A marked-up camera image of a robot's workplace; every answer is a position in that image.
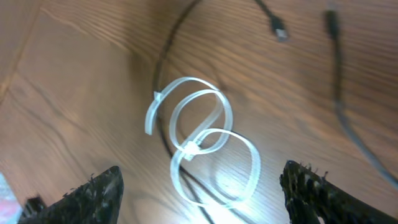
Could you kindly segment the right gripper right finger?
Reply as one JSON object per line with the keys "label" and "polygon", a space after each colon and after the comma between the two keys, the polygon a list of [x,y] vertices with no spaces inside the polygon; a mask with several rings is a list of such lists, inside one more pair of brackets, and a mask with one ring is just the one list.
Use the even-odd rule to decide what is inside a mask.
{"label": "right gripper right finger", "polygon": [[347,194],[298,162],[286,162],[280,185],[291,224],[397,224],[396,218]]}

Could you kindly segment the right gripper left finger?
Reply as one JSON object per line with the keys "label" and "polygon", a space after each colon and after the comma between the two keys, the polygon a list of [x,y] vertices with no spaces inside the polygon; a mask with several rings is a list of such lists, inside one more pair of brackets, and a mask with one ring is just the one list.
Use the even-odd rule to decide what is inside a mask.
{"label": "right gripper left finger", "polygon": [[18,224],[117,224],[123,192],[121,170],[112,166],[52,205],[28,199]]}

